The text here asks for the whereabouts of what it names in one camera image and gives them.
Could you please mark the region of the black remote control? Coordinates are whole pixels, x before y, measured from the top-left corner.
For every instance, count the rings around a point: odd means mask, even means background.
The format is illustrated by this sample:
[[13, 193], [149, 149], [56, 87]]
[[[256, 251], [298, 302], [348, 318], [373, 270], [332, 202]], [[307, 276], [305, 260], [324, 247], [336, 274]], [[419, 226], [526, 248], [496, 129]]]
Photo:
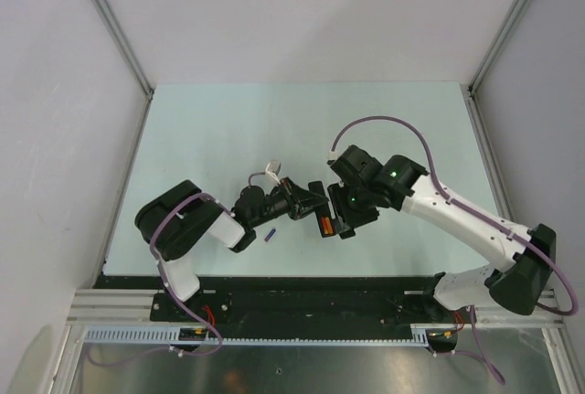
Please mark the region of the black remote control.
[[329, 198], [325, 193], [324, 184], [321, 181], [313, 181], [308, 184], [308, 189], [310, 192], [324, 198], [324, 202], [314, 208], [321, 237], [327, 239], [336, 236], [335, 218], [331, 212]]

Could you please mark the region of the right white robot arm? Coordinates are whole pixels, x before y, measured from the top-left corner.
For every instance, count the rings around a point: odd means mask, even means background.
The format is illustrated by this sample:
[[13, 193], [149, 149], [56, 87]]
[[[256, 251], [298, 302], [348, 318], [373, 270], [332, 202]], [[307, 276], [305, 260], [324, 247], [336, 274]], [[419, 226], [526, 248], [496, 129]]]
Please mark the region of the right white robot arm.
[[477, 303], [494, 302], [507, 311], [530, 315], [552, 273], [557, 235], [539, 224], [530, 229], [487, 213], [447, 187], [436, 187], [431, 173], [404, 155], [385, 164], [350, 145], [331, 153], [329, 167], [339, 177], [328, 187], [339, 236], [376, 221], [382, 208], [425, 220], [452, 235], [487, 260], [487, 265], [460, 273], [435, 275], [421, 310], [432, 322]]

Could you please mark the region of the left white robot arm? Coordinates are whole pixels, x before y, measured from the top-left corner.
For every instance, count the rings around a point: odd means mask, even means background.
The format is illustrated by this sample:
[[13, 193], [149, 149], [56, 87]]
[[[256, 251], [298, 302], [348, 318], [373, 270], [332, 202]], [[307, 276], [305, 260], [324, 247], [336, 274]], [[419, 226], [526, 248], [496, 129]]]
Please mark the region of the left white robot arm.
[[282, 216], [300, 220], [311, 214], [317, 216], [322, 233], [329, 235], [332, 224], [328, 202], [321, 182], [305, 189], [284, 177], [268, 193], [260, 186], [244, 187], [234, 206], [226, 208], [185, 180], [144, 205], [134, 225], [149, 244], [163, 286], [172, 295], [171, 311], [189, 321], [202, 309], [197, 294], [200, 280], [188, 259], [201, 239], [210, 236], [239, 253], [256, 239], [257, 227]]

